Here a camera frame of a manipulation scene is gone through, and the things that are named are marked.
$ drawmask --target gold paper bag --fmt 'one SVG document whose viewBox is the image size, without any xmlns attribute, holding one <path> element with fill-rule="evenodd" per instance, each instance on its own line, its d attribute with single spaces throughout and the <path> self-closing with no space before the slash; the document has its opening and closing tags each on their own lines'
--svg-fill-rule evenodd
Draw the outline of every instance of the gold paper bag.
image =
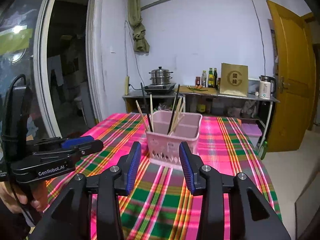
<svg viewBox="0 0 320 240">
<path fill-rule="evenodd" d="M 248 66 L 221 64 L 221 94 L 247 97 L 248 87 Z"/>
</svg>

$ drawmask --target white kettle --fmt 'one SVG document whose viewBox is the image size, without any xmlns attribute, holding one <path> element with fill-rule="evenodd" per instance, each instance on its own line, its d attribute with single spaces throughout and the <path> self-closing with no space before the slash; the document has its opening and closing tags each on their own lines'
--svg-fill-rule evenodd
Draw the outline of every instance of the white kettle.
<svg viewBox="0 0 320 240">
<path fill-rule="evenodd" d="M 271 91 L 271 81 L 274 82 L 274 89 Z M 271 95 L 276 92 L 277 81 L 274 77 L 261 76 L 260 77 L 260 87 L 259 87 L 259 97 L 270 99 Z"/>
</svg>

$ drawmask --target chopstick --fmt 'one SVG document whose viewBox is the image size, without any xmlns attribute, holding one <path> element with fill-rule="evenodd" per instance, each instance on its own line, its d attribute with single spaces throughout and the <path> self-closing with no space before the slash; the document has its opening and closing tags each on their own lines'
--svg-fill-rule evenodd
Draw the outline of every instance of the chopstick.
<svg viewBox="0 0 320 240">
<path fill-rule="evenodd" d="M 152 94 L 150 94 L 150 112 L 151 112 L 151 126 L 152 126 L 152 130 L 153 129 L 153 106 L 152 106 Z"/>
<path fill-rule="evenodd" d="M 174 130 L 177 128 L 178 124 L 180 123 L 180 121 L 181 121 L 183 118 L 184 118 L 184 115 L 177 120 L 177 122 L 174 124 L 173 128 L 171 129 L 171 132 L 169 133 L 169 136 L 172 135 L 172 133 L 173 133 Z"/>
<path fill-rule="evenodd" d="M 148 123 L 149 123 L 149 127 L 150 127 L 150 132 L 153 132 L 153 129 L 152 129 L 152 127 L 151 127 L 150 117 L 149 117 L 149 114 L 148 114 L 147 100 L 146 100 L 146 97 L 145 97 L 145 95 L 144 95 L 144 90 L 143 90 L 142 83 L 140 83 L 140 85 L 141 85 L 141 90 L 142 90 L 142 96 L 143 96 L 144 108 L 145 108 L 145 109 L 146 109 L 146 111 L 147 111 L 147 117 L 148 117 Z"/>
<path fill-rule="evenodd" d="M 179 91 L 180 91 L 180 84 L 178 85 L 178 90 L 177 90 L 177 94 L 176 94 L 176 97 L 175 97 L 175 101 L 174 101 L 174 102 L 178 102 Z M 167 133 L 167 134 L 169 134 L 170 131 L 171 131 L 172 121 L 173 121 L 173 117 L 174 117 L 174 112 L 175 112 L 175 105 L 173 105 L 172 115 L 171 115 L 170 124 L 169 124 L 169 129 L 168 129 L 168 133 Z"/>
<path fill-rule="evenodd" d="M 147 124 L 146 124 L 146 121 L 144 120 L 144 117 L 143 117 L 141 108 L 140 108 L 140 106 L 139 106 L 139 104 L 138 104 L 138 100 L 136 100 L 136 104 L 137 104 L 137 108 L 138 108 L 138 110 L 139 110 L 139 113 L 140 113 L 140 115 L 141 115 L 141 118 L 142 118 L 144 127 L 146 128 L 146 131 L 149 131 L 149 128 L 148 128 L 148 126 L 147 126 Z"/>
<path fill-rule="evenodd" d="M 172 133 L 173 132 L 173 130 L 177 127 L 177 125 L 176 125 L 176 123 L 179 123 L 180 122 L 180 120 L 179 120 L 179 116 L 180 116 L 180 114 L 181 114 L 181 112 L 182 112 L 182 110 L 183 110 L 183 106 L 184 106 L 184 102 L 182 103 L 182 106 L 179 108 L 179 107 L 177 107 L 177 112 L 176 112 L 176 119 L 175 119 L 175 121 L 173 122 L 173 127 L 174 128 L 172 128 L 171 129 L 171 131 L 170 131 L 170 133 Z"/>
<path fill-rule="evenodd" d="M 174 117 L 173 117 L 173 125 L 175 124 L 175 122 L 178 120 L 178 113 L 179 113 L 179 109 L 180 109 L 180 105 L 181 105 L 181 100 L 182 98 L 179 98 L 177 107 L 176 107 L 176 112 L 174 113 Z"/>
</svg>

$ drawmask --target logo on bag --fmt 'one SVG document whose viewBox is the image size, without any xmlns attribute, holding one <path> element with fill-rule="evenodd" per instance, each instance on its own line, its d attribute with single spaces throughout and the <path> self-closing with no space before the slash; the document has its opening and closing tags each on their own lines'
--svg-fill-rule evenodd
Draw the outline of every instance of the logo on bag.
<svg viewBox="0 0 320 240">
<path fill-rule="evenodd" d="M 229 72 L 227 76 L 228 83 L 234 87 L 240 86 L 242 83 L 241 76 L 242 74 L 239 71 L 235 70 L 235 71 Z"/>
</svg>

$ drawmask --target wooden chopstick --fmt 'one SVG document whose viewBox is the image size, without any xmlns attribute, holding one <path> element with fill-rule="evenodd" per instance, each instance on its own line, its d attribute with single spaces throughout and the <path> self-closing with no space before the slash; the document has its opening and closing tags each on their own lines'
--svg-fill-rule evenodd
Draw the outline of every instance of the wooden chopstick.
<svg viewBox="0 0 320 240">
<path fill-rule="evenodd" d="M 141 111 L 141 108 L 140 108 L 140 106 L 139 106 L 139 104 L 138 104 L 138 100 L 136 100 L 136 104 L 137 104 L 137 108 L 138 108 L 138 110 L 139 110 L 139 113 L 140 113 L 140 115 L 141 115 L 141 118 L 142 118 L 144 127 L 146 128 L 146 131 L 149 131 L 148 126 L 147 126 L 147 124 L 146 124 L 146 121 L 144 120 L 144 117 L 143 117 L 143 113 L 142 113 L 142 111 Z"/>
<path fill-rule="evenodd" d="M 154 128 L 153 128 L 153 105 L 152 105 L 152 94 L 150 94 L 150 112 L 151 112 L 151 127 L 152 127 L 152 130 L 154 130 Z"/>
<path fill-rule="evenodd" d="M 147 100 L 146 100 L 146 97 L 144 96 L 143 85 L 142 85 L 142 83 L 140 83 L 140 85 L 141 85 L 141 90 L 142 90 L 142 96 L 143 96 L 144 108 L 145 108 L 145 109 L 146 109 L 146 111 L 147 111 L 147 118 L 148 118 L 148 123 L 149 123 L 150 132 L 153 132 L 153 129 L 152 129 L 152 127 L 151 127 L 150 117 L 149 117 L 149 114 L 148 114 Z"/>
<path fill-rule="evenodd" d="M 176 127 L 176 123 L 178 122 L 178 120 L 179 120 L 179 116 L 180 116 L 180 114 L 181 114 L 181 112 L 182 112 L 182 110 L 183 110 L 183 106 L 184 106 L 184 102 L 182 103 L 182 106 L 179 108 L 178 106 L 177 106 L 177 110 L 178 110 L 178 112 L 176 112 L 177 113 L 177 115 L 176 115 L 176 120 L 173 122 L 173 127 Z"/>
<path fill-rule="evenodd" d="M 169 136 L 172 135 L 172 133 L 174 132 L 174 130 L 177 128 L 178 124 L 181 122 L 181 120 L 184 118 L 184 115 L 182 115 L 182 117 L 180 117 L 177 122 L 174 124 L 173 128 L 171 129 L 171 132 L 169 133 Z"/>
<path fill-rule="evenodd" d="M 178 113 L 179 113 L 179 109 L 180 109 L 180 105 L 181 105 L 181 100 L 182 100 L 182 98 L 179 98 L 179 101 L 178 101 L 178 104 L 176 107 L 176 112 L 174 113 L 174 117 L 173 117 L 173 125 L 178 120 Z"/>
</svg>

